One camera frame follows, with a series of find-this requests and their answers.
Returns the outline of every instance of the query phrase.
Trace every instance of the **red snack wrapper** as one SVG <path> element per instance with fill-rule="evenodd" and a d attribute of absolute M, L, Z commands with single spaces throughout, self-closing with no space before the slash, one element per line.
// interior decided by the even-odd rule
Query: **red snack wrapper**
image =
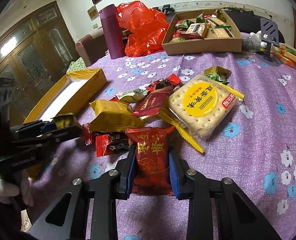
<path fill-rule="evenodd" d="M 82 125 L 82 133 L 83 133 L 86 145 L 91 145 L 95 142 L 95 136 L 93 132 L 89 130 L 89 123 L 84 123 Z"/>
<path fill-rule="evenodd" d="M 132 116 L 141 117 L 145 115 L 155 115 L 159 113 L 160 107 L 166 100 L 166 98 L 172 93 L 173 87 L 165 87 L 157 89 L 151 92 L 142 101 L 135 111 L 131 114 Z"/>
<path fill-rule="evenodd" d="M 137 143 L 138 174 L 132 193 L 141 195 L 172 195 L 169 179 L 168 145 L 166 135 L 175 127 L 166 129 L 143 127 L 127 129 L 126 135 Z"/>

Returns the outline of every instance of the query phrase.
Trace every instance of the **individually wrapped snack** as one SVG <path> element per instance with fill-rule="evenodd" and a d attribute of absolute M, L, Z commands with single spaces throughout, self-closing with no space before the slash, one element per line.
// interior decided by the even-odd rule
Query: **individually wrapped snack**
<path fill-rule="evenodd" d="M 89 123 L 90 131 L 124 132 L 144 125 L 139 118 L 131 115 L 133 111 L 124 103 L 97 99 L 90 106 L 96 116 Z"/>
<path fill-rule="evenodd" d="M 194 22 L 191 20 L 180 20 L 175 24 L 176 28 L 188 29 Z"/>
<path fill-rule="evenodd" d="M 164 101 L 172 93 L 172 90 L 173 87 L 165 87 L 151 92 L 144 101 L 136 107 L 132 115 L 140 117 L 158 114 Z"/>
<path fill-rule="evenodd" d="M 168 107 L 192 135 L 207 139 L 236 102 L 227 89 L 199 74 L 169 97 Z"/>
<path fill-rule="evenodd" d="M 172 195 L 169 180 L 168 144 L 166 136 L 175 127 L 143 127 L 126 130 L 126 135 L 137 143 L 138 173 L 132 193 L 141 195 Z"/>
<path fill-rule="evenodd" d="M 205 23 L 191 24 L 186 33 L 182 33 L 181 36 L 186 40 L 191 39 L 203 39 L 207 34 L 208 26 Z"/>
<path fill-rule="evenodd" d="M 147 90 L 143 89 L 133 89 L 128 92 L 117 93 L 112 99 L 109 101 L 116 101 L 127 104 L 134 104 L 143 100 L 148 94 Z"/>

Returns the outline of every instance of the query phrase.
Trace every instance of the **cracker package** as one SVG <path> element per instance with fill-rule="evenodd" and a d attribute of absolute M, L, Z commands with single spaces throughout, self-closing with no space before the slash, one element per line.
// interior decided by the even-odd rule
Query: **cracker package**
<path fill-rule="evenodd" d="M 142 127 L 126 130 L 126 135 L 137 143 L 137 175 L 132 193 L 141 195 L 172 195 L 169 179 L 167 134 L 175 127 L 165 129 Z"/>
<path fill-rule="evenodd" d="M 124 132 L 144 125 L 139 118 L 131 115 L 133 111 L 124 103 L 97 99 L 90 106 L 96 116 L 89 123 L 90 131 Z"/>
<path fill-rule="evenodd" d="M 237 101 L 223 86 L 199 74 L 169 97 L 168 107 L 190 134 L 207 139 Z"/>

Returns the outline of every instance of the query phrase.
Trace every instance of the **cardboard box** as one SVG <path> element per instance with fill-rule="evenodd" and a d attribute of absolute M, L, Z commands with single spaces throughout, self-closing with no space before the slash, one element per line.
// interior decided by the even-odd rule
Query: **cardboard box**
<path fill-rule="evenodd" d="M 77 115 L 106 82 L 101 68 L 68 73 L 43 96 L 24 123 L 40 119 L 51 121 L 58 114 Z"/>
<path fill-rule="evenodd" d="M 170 42 L 172 40 L 173 34 L 177 32 L 175 24 L 179 20 L 188 19 L 195 22 L 196 17 L 203 12 L 204 15 L 212 15 L 215 13 L 216 10 L 216 8 L 213 8 L 176 13 L 169 25 L 165 38 L 162 42 L 162 46 L 167 55 L 172 56 L 178 54 L 192 54 L 200 52 L 241 52 L 240 31 L 224 10 L 222 10 L 222 13 L 227 20 L 227 25 L 230 25 L 232 27 L 231 32 L 234 36 L 233 38 L 218 38 L 214 33 L 210 31 L 211 28 L 209 28 L 204 39 Z"/>

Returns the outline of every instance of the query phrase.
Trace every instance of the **yellow packaging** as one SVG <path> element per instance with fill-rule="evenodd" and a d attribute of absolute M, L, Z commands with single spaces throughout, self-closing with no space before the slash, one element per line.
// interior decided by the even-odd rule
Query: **yellow packaging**
<path fill-rule="evenodd" d="M 140 118 L 131 115 L 133 111 L 124 103 L 97 99 L 90 106 L 96 116 L 89 123 L 90 131 L 124 132 L 128 128 L 144 126 Z"/>
<path fill-rule="evenodd" d="M 188 142 L 191 144 L 192 147 L 194 147 L 197 151 L 200 153 L 204 153 L 204 149 L 196 142 L 196 140 L 173 118 L 171 118 L 171 113 L 168 109 L 161 108 L 161 110 L 158 113 L 158 116 L 164 120 L 167 123 L 172 124 L 174 127 L 176 127 L 179 134 Z"/>
<path fill-rule="evenodd" d="M 282 51 L 282 55 L 283 55 L 284 57 L 286 57 L 286 58 L 291 59 L 293 62 L 296 63 L 296 56 L 293 55 L 293 54 L 291 54 L 290 52 L 283 50 L 283 51 Z"/>

